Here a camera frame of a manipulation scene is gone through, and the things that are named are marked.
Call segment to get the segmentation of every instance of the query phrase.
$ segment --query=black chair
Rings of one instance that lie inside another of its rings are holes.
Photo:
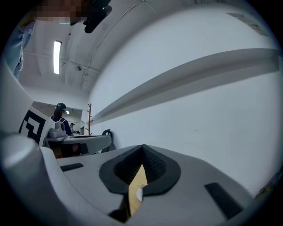
[[[110,136],[111,139],[112,139],[112,143],[113,143],[113,137],[112,137],[112,132],[110,131],[110,129],[107,129],[105,130],[102,135],[104,136]],[[103,150],[101,150],[101,153],[104,153],[104,152],[108,152],[110,150],[110,145],[106,148],[104,148]]]

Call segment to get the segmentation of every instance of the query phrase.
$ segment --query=ceiling pipe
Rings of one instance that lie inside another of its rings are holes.
[[[82,79],[81,86],[80,86],[80,89],[81,89],[81,90],[83,89],[83,85],[84,85],[84,81],[85,81],[86,74],[87,74],[88,70],[90,69],[90,64],[91,64],[91,62],[92,62],[92,58],[93,58],[93,56],[95,55],[95,53],[96,53],[97,49],[99,48],[99,46],[101,45],[101,43],[103,42],[103,40],[105,39],[105,37],[106,37],[106,36],[108,35],[108,33],[111,31],[112,27],[114,27],[114,25],[115,25],[124,15],[126,15],[126,13],[127,13],[128,11],[130,11],[132,8],[134,8],[134,7],[136,7],[137,5],[139,5],[141,2],[143,2],[143,1],[141,0],[141,1],[137,2],[135,5],[133,5],[131,8],[129,8],[126,12],[124,12],[124,13],[112,24],[112,26],[108,29],[108,31],[107,31],[107,32],[105,33],[105,35],[102,37],[102,39],[100,40],[99,44],[97,45],[96,49],[94,50],[94,52],[93,52],[93,54],[92,54],[92,56],[91,56],[91,58],[90,58],[90,61],[89,61],[88,66],[87,66],[87,69],[86,69],[85,72],[84,72],[83,79]]]
[[[34,56],[39,56],[39,57],[44,57],[44,58],[48,58],[48,59],[52,59],[52,58],[53,58],[52,56],[48,56],[48,55],[44,55],[44,54],[40,54],[40,53],[31,53],[31,52],[26,52],[26,51],[23,51],[23,53],[29,54],[29,55],[34,55]],[[98,70],[96,70],[96,69],[94,69],[94,68],[87,68],[87,66],[78,64],[78,63],[76,63],[76,62],[72,62],[72,61],[65,60],[65,59],[60,59],[60,61],[61,61],[62,63],[70,63],[70,64],[73,64],[73,65],[80,66],[80,67],[82,67],[82,68],[86,68],[86,69],[88,69],[88,70],[90,70],[90,71],[93,71],[93,72],[95,72],[95,73],[98,73],[98,74],[100,73],[100,71],[98,71]]]

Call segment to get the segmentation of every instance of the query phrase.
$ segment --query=white wall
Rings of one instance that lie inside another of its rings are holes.
[[[277,48],[270,36],[259,35],[227,12],[245,14],[227,4],[194,6],[135,34],[98,78],[89,98],[93,115],[187,62],[237,49]],[[242,68],[243,64],[122,106],[118,115],[94,122],[92,133],[111,129],[116,148],[146,143],[198,157],[255,196],[282,163],[282,70],[273,60]],[[216,80],[242,75],[246,78],[213,86]],[[160,101],[179,93],[179,97]]]
[[[67,108],[85,109],[87,106],[88,95],[79,94],[75,91],[58,88],[44,89],[37,86],[22,85],[29,96],[36,102],[57,105],[58,103],[66,104]]]

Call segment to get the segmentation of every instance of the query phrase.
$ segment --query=wooden coat rack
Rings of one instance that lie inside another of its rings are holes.
[[[90,136],[92,134],[92,133],[90,133],[90,123],[93,121],[93,120],[90,121],[90,118],[92,117],[92,115],[90,115],[91,111],[92,111],[92,104],[90,104],[88,106],[89,106],[89,111],[87,110],[87,112],[88,112],[88,128],[86,128],[86,130],[88,131],[88,135]]]

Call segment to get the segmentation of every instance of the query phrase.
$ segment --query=person's arm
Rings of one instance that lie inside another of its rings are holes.
[[[64,125],[65,125],[65,130],[66,130],[67,135],[69,135],[69,136],[73,135],[67,120],[64,121]]]
[[[27,17],[19,27],[15,29],[6,44],[4,57],[16,79],[18,79],[19,72],[23,68],[23,48],[27,46],[34,26],[35,21]]]

